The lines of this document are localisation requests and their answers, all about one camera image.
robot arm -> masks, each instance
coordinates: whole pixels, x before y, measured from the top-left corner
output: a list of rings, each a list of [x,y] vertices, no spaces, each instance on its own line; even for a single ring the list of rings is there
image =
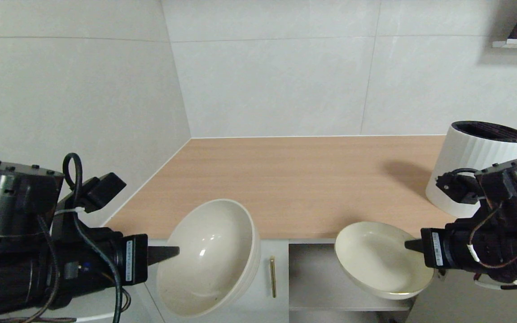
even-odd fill
[[[448,172],[437,178],[437,186],[456,202],[479,201],[480,209],[444,229],[422,229],[421,243],[407,241],[407,248],[423,252],[432,268],[487,274],[506,284],[517,280],[517,160],[480,171]],[[502,287],[513,288],[517,285]]]
[[[66,157],[64,169],[68,162]],[[70,211],[81,207],[89,213],[109,203],[126,186],[117,175],[91,178],[80,184],[77,197],[72,192],[58,202],[63,180],[74,188],[60,172],[0,161],[0,314],[65,307],[73,297],[113,287],[116,280],[121,286],[140,284],[147,266],[179,253],[178,247],[148,247],[147,235],[87,227]]]

gold cabinet handle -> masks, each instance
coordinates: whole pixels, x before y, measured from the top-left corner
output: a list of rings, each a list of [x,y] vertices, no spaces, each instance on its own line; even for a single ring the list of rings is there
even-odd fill
[[[272,298],[276,298],[275,256],[271,257],[271,287],[272,287]]]

bowl rim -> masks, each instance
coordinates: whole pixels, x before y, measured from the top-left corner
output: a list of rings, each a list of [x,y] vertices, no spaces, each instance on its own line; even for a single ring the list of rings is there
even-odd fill
[[[412,291],[408,291],[408,292],[388,292],[386,290],[380,290],[380,289],[377,289],[377,288],[374,288],[373,286],[370,286],[369,284],[365,284],[363,282],[361,282],[361,280],[357,279],[356,277],[354,277],[345,267],[344,265],[342,264],[342,260],[340,259],[340,256],[338,255],[338,252],[336,250],[336,245],[338,243],[338,237],[340,237],[340,234],[343,233],[346,229],[348,229],[349,227],[355,227],[355,226],[358,226],[358,225],[364,225],[364,224],[368,224],[368,223],[375,223],[375,224],[379,224],[379,225],[384,225],[384,226],[387,226],[387,227],[393,227],[394,229],[404,233],[405,235],[415,239],[413,237],[413,235],[411,235],[410,233],[400,229],[399,227],[395,227],[394,225],[390,225],[390,224],[387,224],[387,223],[382,223],[382,222],[376,222],[376,221],[360,221],[360,222],[356,222],[356,223],[351,223],[349,225],[347,225],[346,227],[343,227],[342,230],[340,230],[340,232],[338,233],[338,235],[336,236],[336,241],[334,243],[334,253],[336,254],[337,258],[338,258],[338,262],[340,264],[340,267],[342,267],[342,269],[344,270],[344,272],[352,279],[354,280],[355,282],[358,282],[359,284],[359,287],[365,289],[365,290],[368,290],[369,292],[370,291],[374,291],[374,292],[377,292],[377,293],[380,293],[380,294],[388,294],[388,295],[392,295],[392,296],[408,296],[408,298],[412,297],[412,296],[415,296],[416,294],[418,294],[419,292],[422,292],[425,288],[428,287],[428,285],[431,284],[432,282],[432,278],[434,277],[434,269],[433,268],[430,268],[432,269],[432,275],[430,276],[430,279],[429,281],[427,282],[427,284],[425,284],[422,288],[419,288],[418,290],[412,290]]]
[[[175,233],[176,229],[181,225],[181,223],[186,219],[188,218],[189,216],[191,216],[193,213],[195,213],[195,211],[197,211],[199,208],[202,208],[204,206],[206,206],[207,204],[212,204],[212,203],[216,203],[216,202],[229,202],[229,203],[232,203],[232,204],[235,204],[237,205],[238,207],[240,207],[244,213],[246,214],[248,220],[250,221],[250,228],[251,228],[251,240],[250,240],[250,250],[249,250],[249,254],[247,255],[247,259],[246,259],[246,264],[245,264],[245,268],[242,270],[242,273],[241,275],[239,276],[237,282],[232,286],[232,288],[228,291],[228,293],[218,302],[216,303],[215,305],[213,305],[212,307],[209,307],[209,309],[206,309],[200,313],[196,313],[196,314],[189,314],[189,315],[184,315],[184,314],[178,314],[178,313],[175,313],[173,310],[171,310],[169,308],[169,306],[165,303],[163,297],[161,297],[161,301],[162,303],[165,305],[165,307],[171,311],[172,313],[174,313],[175,315],[178,315],[180,317],[185,317],[185,318],[188,318],[188,319],[193,319],[195,317],[201,317],[203,315],[206,315],[206,314],[209,314],[210,312],[216,310],[218,307],[221,307],[225,302],[227,302],[231,297],[232,295],[236,292],[237,288],[242,285],[242,280],[244,278],[244,274],[246,272],[248,272],[248,270],[250,269],[250,266],[251,266],[251,258],[255,252],[255,249],[257,248],[257,241],[255,239],[256,237],[256,233],[257,233],[257,230],[256,230],[256,227],[254,225],[254,222],[253,222],[253,219],[252,217],[250,216],[250,212],[246,209],[246,207],[244,207],[244,205],[240,204],[239,202],[235,201],[235,200],[231,200],[229,198],[218,198],[218,199],[215,199],[215,200],[210,200],[210,201],[207,201],[197,207],[195,207],[193,210],[191,210],[189,212],[189,214],[187,214],[180,222],[179,224],[173,229],[173,231],[171,232],[171,235],[169,236],[169,238],[167,239],[166,243],[167,245],[170,245],[169,244],[169,241],[171,241],[172,237],[173,237],[173,234]]]

white plate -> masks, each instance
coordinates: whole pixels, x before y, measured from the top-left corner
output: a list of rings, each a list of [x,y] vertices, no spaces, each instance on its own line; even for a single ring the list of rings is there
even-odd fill
[[[426,288],[434,275],[421,253],[404,247],[412,239],[392,225],[359,222],[340,231],[334,249],[357,286],[382,298],[406,299]]]

white bowl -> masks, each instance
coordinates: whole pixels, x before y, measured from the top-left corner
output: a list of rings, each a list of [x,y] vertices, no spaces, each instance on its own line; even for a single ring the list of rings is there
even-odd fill
[[[412,239],[392,225],[359,222],[340,231],[334,251],[342,269],[361,289],[382,298],[406,299],[422,292],[434,275],[421,253],[404,247]]]
[[[178,256],[160,262],[158,293],[172,313],[198,317],[235,301],[259,268],[260,237],[249,212],[213,200],[189,213],[167,240]]]

